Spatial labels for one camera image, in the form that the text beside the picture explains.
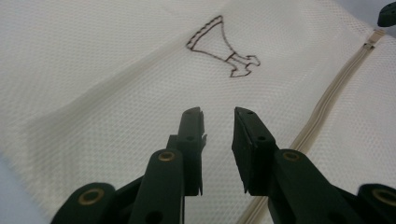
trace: trophy drawing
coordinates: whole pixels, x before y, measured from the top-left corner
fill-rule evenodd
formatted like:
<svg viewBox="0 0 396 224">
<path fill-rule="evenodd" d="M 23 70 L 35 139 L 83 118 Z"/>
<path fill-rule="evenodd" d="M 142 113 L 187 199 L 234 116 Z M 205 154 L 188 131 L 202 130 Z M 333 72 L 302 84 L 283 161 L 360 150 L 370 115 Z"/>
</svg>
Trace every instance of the trophy drawing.
<svg viewBox="0 0 396 224">
<path fill-rule="evenodd" d="M 248 69 L 251 64 L 260 66 L 260 61 L 256 56 L 241 56 L 231 47 L 224 34 L 222 16 L 217 16 L 195 33 L 186 47 L 191 51 L 210 55 L 231 65 L 233 69 L 230 77 L 245 77 L 251 73 Z"/>
</svg>

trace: white fabric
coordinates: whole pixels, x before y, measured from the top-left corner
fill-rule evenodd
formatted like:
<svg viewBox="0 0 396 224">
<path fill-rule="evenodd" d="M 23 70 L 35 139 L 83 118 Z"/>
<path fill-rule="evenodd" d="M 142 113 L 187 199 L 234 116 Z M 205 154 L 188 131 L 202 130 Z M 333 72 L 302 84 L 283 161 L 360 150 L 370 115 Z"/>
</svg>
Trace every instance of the white fabric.
<svg viewBox="0 0 396 224">
<path fill-rule="evenodd" d="M 200 106 L 204 196 L 187 198 L 186 221 L 235 223 L 251 197 L 231 151 L 234 107 L 257 112 L 289 146 L 372 30 L 330 0 L 2 1 L 0 15 L 0 148 L 49 220 L 84 184 L 141 176 L 181 113 Z M 218 15 L 233 49 L 261 62 L 247 77 L 186 48 Z M 211 38 L 208 49 L 221 45 Z M 308 154 L 352 192 L 396 185 L 394 52 L 387 37 Z"/>
<path fill-rule="evenodd" d="M 0 183 L 0 223 L 48 222 L 3 158 L 0 158 Z"/>
<path fill-rule="evenodd" d="M 351 15 L 358 20 L 367 22 L 373 27 L 377 27 L 378 14 L 387 4 L 395 2 L 394 0 L 334 0 L 345 8 Z M 387 30 L 388 35 L 396 37 L 396 26 L 383 28 Z"/>
</svg>

